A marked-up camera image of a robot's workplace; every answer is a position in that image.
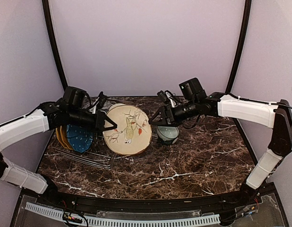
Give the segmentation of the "blue plate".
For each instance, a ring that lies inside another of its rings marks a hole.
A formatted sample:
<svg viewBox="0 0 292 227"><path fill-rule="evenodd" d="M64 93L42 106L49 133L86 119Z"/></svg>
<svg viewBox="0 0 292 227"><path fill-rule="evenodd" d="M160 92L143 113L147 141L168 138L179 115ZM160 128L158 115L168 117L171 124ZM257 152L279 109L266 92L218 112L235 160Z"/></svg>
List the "blue plate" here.
<svg viewBox="0 0 292 227"><path fill-rule="evenodd" d="M67 140L74 151L84 153L91 147L94 134L85 128L67 125L66 128Z"/></svg>

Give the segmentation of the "metal wire dish rack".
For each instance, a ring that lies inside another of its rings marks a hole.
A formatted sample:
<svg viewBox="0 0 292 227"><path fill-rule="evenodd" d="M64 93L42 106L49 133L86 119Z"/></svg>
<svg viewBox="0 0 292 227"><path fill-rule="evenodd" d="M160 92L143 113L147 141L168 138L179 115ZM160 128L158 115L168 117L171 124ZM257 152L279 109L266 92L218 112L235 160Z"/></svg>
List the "metal wire dish rack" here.
<svg viewBox="0 0 292 227"><path fill-rule="evenodd" d="M111 169L115 158L118 156L107 147L101 132L94 135L89 149L83 153L63 147L57 139L55 132L51 137L48 149L52 149L57 156L62 156L71 161L102 169Z"/></svg>

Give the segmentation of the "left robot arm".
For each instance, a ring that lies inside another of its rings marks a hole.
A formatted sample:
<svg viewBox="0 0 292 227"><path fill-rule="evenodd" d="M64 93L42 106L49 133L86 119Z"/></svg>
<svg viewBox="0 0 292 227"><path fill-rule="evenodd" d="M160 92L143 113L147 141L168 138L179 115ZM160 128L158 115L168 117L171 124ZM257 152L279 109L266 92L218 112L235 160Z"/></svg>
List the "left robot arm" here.
<svg viewBox="0 0 292 227"><path fill-rule="evenodd" d="M0 124L0 181L43 194L43 199L51 206L58 206L61 195L54 190L56 185L49 178L12 163L3 156L2 151L30 136L69 124L91 132L116 129L117 124L104 112L90 112L91 108L104 104L107 96L100 93L95 103L83 108L84 98L87 97L86 91L68 86L58 101L41 103L30 113Z"/></svg>

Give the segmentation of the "yellow dotted top plate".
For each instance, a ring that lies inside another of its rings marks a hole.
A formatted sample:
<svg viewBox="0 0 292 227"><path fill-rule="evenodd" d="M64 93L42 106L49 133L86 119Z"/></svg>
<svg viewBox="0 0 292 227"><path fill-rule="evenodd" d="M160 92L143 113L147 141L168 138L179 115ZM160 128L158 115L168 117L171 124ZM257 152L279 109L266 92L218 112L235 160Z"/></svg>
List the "yellow dotted top plate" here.
<svg viewBox="0 0 292 227"><path fill-rule="evenodd" d="M56 131L56 137L57 137L58 142L63 146L63 142L60 136L60 127L56 128L55 131Z"/></svg>

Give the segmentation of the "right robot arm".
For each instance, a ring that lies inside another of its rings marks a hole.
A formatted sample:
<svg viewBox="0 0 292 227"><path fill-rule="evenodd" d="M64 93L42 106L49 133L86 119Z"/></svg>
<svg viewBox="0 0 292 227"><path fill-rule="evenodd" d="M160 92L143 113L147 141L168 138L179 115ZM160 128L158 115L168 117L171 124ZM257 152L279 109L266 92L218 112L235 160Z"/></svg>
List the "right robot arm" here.
<svg viewBox="0 0 292 227"><path fill-rule="evenodd" d="M292 107L284 99L264 102L221 92L208 96L197 78L187 80L179 87L186 101L176 99L168 91L158 92L164 105L150 118L151 125L176 127L189 118L205 115L245 120L273 130L267 151L236 194L236 201L240 205L248 204L262 183L292 152Z"/></svg>

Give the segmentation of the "light green ceramic bowl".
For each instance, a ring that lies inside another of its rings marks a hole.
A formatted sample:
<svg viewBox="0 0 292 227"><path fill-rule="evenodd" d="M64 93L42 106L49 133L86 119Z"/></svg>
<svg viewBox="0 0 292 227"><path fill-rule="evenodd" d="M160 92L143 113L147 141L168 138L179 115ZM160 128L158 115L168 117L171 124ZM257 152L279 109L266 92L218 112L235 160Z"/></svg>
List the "light green ceramic bowl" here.
<svg viewBox="0 0 292 227"><path fill-rule="evenodd" d="M179 130L177 127L170 126L158 126L156 128L158 137L163 141L174 141L179 136Z"/></svg>

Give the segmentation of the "yellow bottom plate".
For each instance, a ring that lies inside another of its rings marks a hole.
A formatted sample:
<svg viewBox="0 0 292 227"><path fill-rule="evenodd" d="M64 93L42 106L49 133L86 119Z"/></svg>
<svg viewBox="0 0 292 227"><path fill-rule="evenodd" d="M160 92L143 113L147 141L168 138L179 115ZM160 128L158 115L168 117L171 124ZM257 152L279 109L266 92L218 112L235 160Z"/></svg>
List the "yellow bottom plate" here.
<svg viewBox="0 0 292 227"><path fill-rule="evenodd" d="M117 124L117 128L103 132L111 151L124 156L135 155L150 145L152 128L143 110L133 105L114 104L107 116Z"/></svg>

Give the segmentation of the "dark bowl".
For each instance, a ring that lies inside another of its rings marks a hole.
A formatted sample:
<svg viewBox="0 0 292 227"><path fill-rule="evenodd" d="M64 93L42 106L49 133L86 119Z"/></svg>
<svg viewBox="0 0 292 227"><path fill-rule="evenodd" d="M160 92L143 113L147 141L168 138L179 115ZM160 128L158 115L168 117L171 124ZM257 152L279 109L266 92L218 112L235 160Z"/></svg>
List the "dark bowl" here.
<svg viewBox="0 0 292 227"><path fill-rule="evenodd" d="M178 140L178 137L158 137L158 142L162 145L172 145L176 143Z"/></svg>

